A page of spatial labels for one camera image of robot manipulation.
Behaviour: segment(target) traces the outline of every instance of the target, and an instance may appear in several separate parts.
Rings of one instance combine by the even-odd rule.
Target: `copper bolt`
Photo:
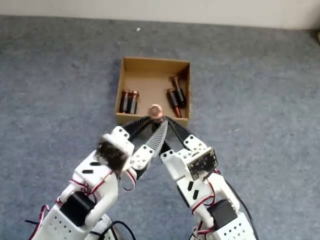
[[[179,86],[179,78],[177,76],[174,76],[172,78],[172,85],[174,86],[176,91],[176,99],[179,107],[184,108],[186,106],[186,97],[183,90]]]
[[[138,91],[132,91],[132,100],[131,100],[131,106],[129,114],[136,114],[137,113],[137,98],[139,97]]]
[[[129,94],[130,91],[124,89],[122,91],[121,103],[120,103],[120,113],[124,114],[129,110]]]
[[[159,104],[152,104],[151,108],[149,108],[148,113],[154,120],[160,119],[164,116],[164,111]]]
[[[175,95],[175,90],[172,89],[172,88],[169,88],[167,91],[166,91],[166,95],[168,97],[168,100],[170,102],[170,105],[171,105],[171,108],[173,109],[175,115],[178,117],[178,118],[181,118],[181,112],[180,112],[180,109],[179,109],[179,104],[178,104],[178,101],[177,101],[177,98],[176,98],[176,95]]]

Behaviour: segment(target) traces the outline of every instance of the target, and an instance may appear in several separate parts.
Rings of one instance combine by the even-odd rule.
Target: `copper cylinder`
[[[172,89],[172,88],[169,88],[166,91],[166,96],[167,96],[167,98],[169,100],[169,103],[170,103],[171,108],[174,111],[175,115],[178,118],[181,118],[181,112],[180,112],[180,109],[179,109],[179,104],[178,104],[178,100],[177,100],[177,97],[176,97],[176,94],[175,94],[175,90]]]
[[[130,103],[129,114],[136,114],[137,113],[137,106],[138,106],[137,99],[139,97],[139,92],[132,91],[131,95],[132,95],[132,100]]]
[[[179,78],[177,76],[172,78],[172,84],[175,88],[175,95],[179,107],[184,108],[186,106],[186,97],[179,85]]]
[[[130,91],[127,89],[122,91],[120,109],[119,109],[119,112],[122,114],[128,113],[129,111],[129,103],[130,103],[129,94],[130,94]]]

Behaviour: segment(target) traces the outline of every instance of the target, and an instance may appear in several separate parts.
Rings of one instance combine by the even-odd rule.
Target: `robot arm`
[[[104,213],[118,198],[118,181],[122,173],[129,174],[135,182],[136,171],[144,173],[164,143],[167,121],[134,153],[135,146],[129,139],[139,134],[148,121],[146,117],[123,127],[117,126],[111,134],[103,135],[97,150],[74,170],[69,186],[57,198],[45,219],[40,219],[30,240],[98,239],[90,232],[101,233],[110,224],[111,219]],[[110,231],[105,239],[114,237]]]
[[[170,149],[160,158],[185,204],[200,219],[190,239],[256,240],[245,214],[239,211],[237,197],[216,170],[215,151],[186,128],[167,119],[184,148],[178,152]]]

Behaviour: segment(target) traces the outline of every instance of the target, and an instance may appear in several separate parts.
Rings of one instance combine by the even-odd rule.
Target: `open cardboard box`
[[[167,89],[174,88],[169,77],[178,76],[186,98],[186,107],[180,108],[182,118],[176,117],[167,99]],[[136,114],[120,113],[122,91],[138,91]],[[124,57],[121,64],[115,116],[119,124],[138,120],[148,115],[152,104],[159,104],[164,115],[187,126],[191,116],[190,62],[173,59]]]

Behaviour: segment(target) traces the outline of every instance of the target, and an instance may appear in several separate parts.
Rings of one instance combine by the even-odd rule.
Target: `gray carpet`
[[[189,128],[216,149],[260,240],[320,239],[320,47],[310,33],[3,16],[1,240],[28,239],[24,219],[54,204],[116,125],[123,56],[191,61]],[[186,240],[196,223],[160,160],[107,213],[138,240]]]

